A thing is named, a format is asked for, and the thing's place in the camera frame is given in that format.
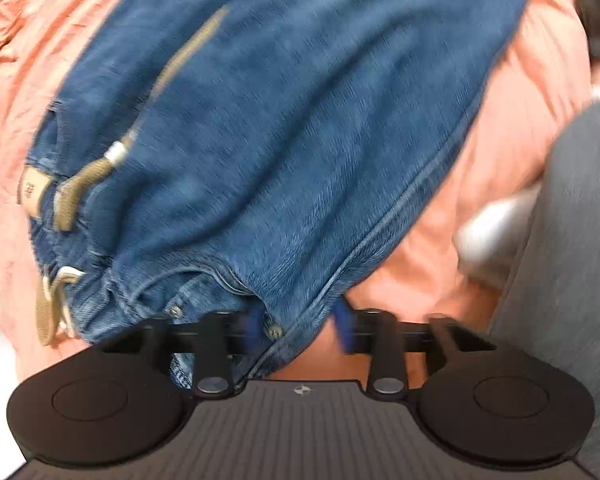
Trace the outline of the white sock foot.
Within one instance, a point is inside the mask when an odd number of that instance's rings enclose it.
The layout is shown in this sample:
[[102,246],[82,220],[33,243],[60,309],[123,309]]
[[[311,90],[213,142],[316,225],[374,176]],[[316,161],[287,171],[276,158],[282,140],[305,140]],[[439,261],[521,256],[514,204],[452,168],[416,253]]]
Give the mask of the white sock foot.
[[468,275],[504,280],[526,232],[542,184],[494,200],[463,224],[453,236],[458,267]]

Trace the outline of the blue denim jeans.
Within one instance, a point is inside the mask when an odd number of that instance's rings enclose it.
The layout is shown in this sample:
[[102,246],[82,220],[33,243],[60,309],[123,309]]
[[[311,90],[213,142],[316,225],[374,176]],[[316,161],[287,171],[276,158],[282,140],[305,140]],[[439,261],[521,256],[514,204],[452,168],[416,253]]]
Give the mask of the blue denim jeans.
[[19,199],[38,338],[244,311],[242,382],[314,341],[448,175],[527,0],[122,0]]

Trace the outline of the orange bed duvet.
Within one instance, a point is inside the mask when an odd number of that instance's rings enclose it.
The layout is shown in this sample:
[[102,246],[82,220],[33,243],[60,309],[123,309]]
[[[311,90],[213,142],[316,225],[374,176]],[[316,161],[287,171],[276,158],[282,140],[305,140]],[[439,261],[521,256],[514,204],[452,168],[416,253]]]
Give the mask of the orange bed duvet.
[[[27,378],[83,348],[42,346],[38,268],[17,203],[24,156],[61,81],[119,0],[0,0],[0,327]],[[486,326],[496,293],[457,267],[453,236],[483,206],[539,177],[550,146],[591,99],[588,42],[573,0],[529,0],[445,184],[393,254],[348,292],[357,308],[407,321],[443,312]]]

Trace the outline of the grey trouser leg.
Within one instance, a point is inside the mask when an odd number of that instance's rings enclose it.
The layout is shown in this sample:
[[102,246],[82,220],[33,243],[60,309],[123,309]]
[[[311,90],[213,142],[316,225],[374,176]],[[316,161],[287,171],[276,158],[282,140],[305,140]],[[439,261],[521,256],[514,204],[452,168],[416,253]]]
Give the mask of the grey trouser leg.
[[553,145],[491,333],[588,388],[595,422],[579,458],[600,478],[600,102]]

